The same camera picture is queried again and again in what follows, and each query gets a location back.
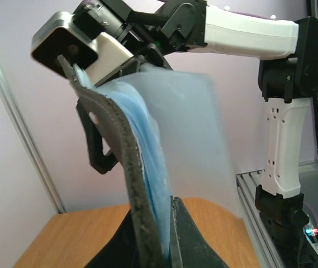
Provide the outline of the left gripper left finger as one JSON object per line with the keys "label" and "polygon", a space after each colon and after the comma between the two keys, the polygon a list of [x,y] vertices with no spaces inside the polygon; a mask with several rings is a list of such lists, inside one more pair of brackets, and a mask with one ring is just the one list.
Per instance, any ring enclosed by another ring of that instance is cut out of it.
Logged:
{"label": "left gripper left finger", "polygon": [[131,210],[128,211],[109,242],[90,260],[89,263],[87,263],[87,267],[140,267]]}

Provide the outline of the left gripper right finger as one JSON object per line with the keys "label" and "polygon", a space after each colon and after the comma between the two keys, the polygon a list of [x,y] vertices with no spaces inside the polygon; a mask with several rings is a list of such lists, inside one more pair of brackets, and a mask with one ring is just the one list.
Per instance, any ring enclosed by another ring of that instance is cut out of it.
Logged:
{"label": "left gripper right finger", "polygon": [[227,264],[212,249],[179,197],[172,198],[170,210],[170,267],[223,268]]}

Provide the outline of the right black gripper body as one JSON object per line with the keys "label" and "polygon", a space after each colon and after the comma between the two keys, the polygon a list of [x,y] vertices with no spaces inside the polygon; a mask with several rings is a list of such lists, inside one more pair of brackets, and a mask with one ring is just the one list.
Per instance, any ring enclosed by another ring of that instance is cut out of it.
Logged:
{"label": "right black gripper body", "polygon": [[172,67],[164,58],[157,46],[145,46],[140,49],[134,56],[114,68],[108,75],[102,79],[95,78],[95,86],[100,86],[106,82],[117,79],[122,76],[140,72],[143,65],[149,64],[159,68],[172,70]]}

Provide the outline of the black leather card holder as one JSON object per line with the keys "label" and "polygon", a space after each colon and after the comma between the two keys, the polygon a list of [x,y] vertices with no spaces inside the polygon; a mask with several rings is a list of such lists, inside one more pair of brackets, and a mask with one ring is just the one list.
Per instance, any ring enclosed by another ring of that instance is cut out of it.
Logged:
{"label": "black leather card holder", "polygon": [[[216,199],[215,186],[225,186],[219,176],[234,178],[210,78],[145,64],[95,86],[79,66],[58,60],[78,96],[92,167],[123,168],[140,267],[170,267],[172,198],[184,198],[171,179]],[[238,196],[235,181],[232,188]]]}

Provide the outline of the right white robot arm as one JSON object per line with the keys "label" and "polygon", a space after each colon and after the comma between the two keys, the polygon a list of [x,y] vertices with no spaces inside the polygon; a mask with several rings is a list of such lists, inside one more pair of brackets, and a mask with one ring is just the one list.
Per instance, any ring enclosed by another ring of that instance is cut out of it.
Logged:
{"label": "right white robot arm", "polygon": [[[153,12],[161,5],[158,1],[125,1],[130,7],[139,11]],[[297,20],[307,15],[306,1],[208,1],[212,5],[223,8],[228,5],[232,10],[251,15],[269,17],[276,15],[279,20]],[[257,59],[239,56],[214,54],[174,54],[167,57],[175,70],[205,73],[214,80],[215,97],[220,111],[220,122],[224,126],[230,160],[236,174],[255,171],[263,168],[267,150],[267,124],[264,123],[264,101],[258,88]],[[315,138],[313,138],[312,112],[308,111],[304,120],[300,162],[317,158]],[[81,160],[80,181],[71,193],[71,211],[93,209],[128,202],[124,191],[124,175],[122,168],[116,166],[107,175],[97,174],[90,166],[84,168]],[[233,192],[232,176],[219,176],[225,186],[218,186],[216,199],[198,194],[189,188],[176,184],[171,179],[175,195],[180,197],[202,197],[229,211],[236,206],[238,196]]]}

